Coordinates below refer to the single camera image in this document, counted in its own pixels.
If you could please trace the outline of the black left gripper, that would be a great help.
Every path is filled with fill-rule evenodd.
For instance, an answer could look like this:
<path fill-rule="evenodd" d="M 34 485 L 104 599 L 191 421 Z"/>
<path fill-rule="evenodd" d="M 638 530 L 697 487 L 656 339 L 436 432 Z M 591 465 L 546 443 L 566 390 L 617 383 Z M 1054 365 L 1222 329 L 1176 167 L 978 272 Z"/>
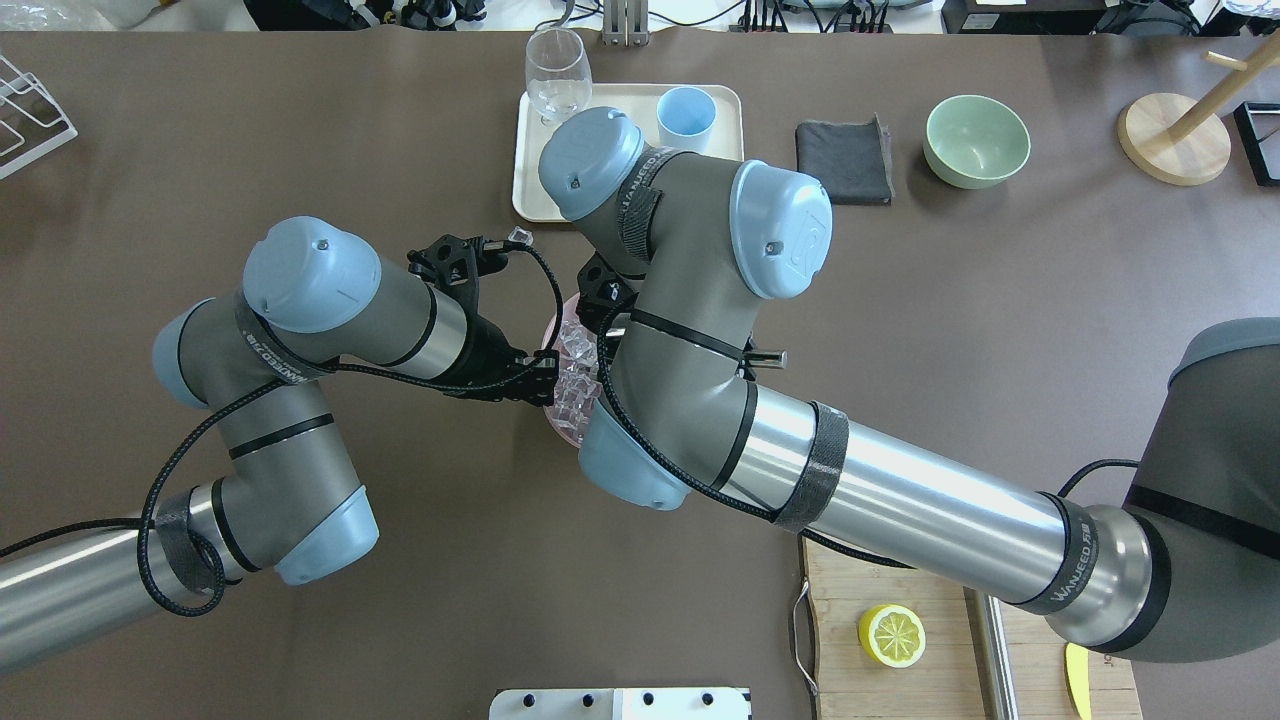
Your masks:
<path fill-rule="evenodd" d="M 506 240 L 443 234 L 429 247 L 407 254 L 408 272 L 458 302 L 466 319 L 460 356 L 429 384 L 458 398 L 550 405 L 559 377 L 558 354 L 552 348 L 527 354 L 512 347 L 502 331 L 477 310 L 480 278 L 506 269 L 512 252 L 526 252 L 535 259 L 556 302 L 561 304 L 558 282 L 532 247 L 530 232 L 513 232 Z"/>

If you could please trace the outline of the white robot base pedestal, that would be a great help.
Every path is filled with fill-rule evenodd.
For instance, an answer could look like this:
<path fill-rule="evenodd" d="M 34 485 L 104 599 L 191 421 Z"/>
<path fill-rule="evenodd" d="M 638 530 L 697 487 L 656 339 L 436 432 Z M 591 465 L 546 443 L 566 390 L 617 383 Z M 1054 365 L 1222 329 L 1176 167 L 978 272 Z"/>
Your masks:
<path fill-rule="evenodd" d="M 489 719 L 751 719 L 749 689 L 736 687 L 616 687 L 507 689 Z"/>

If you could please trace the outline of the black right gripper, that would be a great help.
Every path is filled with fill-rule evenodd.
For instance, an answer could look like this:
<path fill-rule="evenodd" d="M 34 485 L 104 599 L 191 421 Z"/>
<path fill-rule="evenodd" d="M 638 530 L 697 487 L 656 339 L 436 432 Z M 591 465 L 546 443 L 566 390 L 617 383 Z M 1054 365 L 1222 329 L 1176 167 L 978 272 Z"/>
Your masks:
<path fill-rule="evenodd" d="M 636 281 L 616 272 L 599 252 L 582 265 L 577 284 L 576 314 L 593 334 L 600 334 L 605 315 L 637 293 Z"/>

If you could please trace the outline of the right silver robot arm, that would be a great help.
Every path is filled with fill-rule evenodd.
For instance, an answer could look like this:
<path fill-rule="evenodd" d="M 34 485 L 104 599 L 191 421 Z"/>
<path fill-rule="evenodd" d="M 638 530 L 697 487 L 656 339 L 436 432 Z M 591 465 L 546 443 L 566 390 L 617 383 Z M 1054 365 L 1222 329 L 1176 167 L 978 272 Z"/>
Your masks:
<path fill-rule="evenodd" d="M 1120 506 L 1082 507 L 864 427 L 740 370 L 767 300 L 809 287 L 831 245 L 820 183 L 758 160 L 655 147 L 591 108 L 541 150 L 539 181 L 640 291 L 579 461 L 604 491 L 678 507 L 696 489 L 837 539 L 1144 662 L 1277 639 L 1277 319 L 1197 334 Z"/>

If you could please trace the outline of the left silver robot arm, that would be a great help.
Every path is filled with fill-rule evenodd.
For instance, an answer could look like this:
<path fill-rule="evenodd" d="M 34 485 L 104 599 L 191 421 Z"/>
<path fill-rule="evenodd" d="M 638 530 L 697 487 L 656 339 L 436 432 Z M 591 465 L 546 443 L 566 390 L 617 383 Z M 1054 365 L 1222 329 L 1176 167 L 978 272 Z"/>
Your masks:
<path fill-rule="evenodd" d="M 273 569 L 288 585 L 365 556 L 379 529 L 320 382 L 360 373 L 458 398 L 547 406 L 553 347 L 513 348 L 477 311 L 480 277 L 532 234 L 440 237 L 399 269 L 315 217 L 276 223 L 239 287 L 157 334 L 152 365 L 207 413 L 133 515 L 78 521 L 3 551 L 3 671 L 152 612 L 211 612 Z"/>

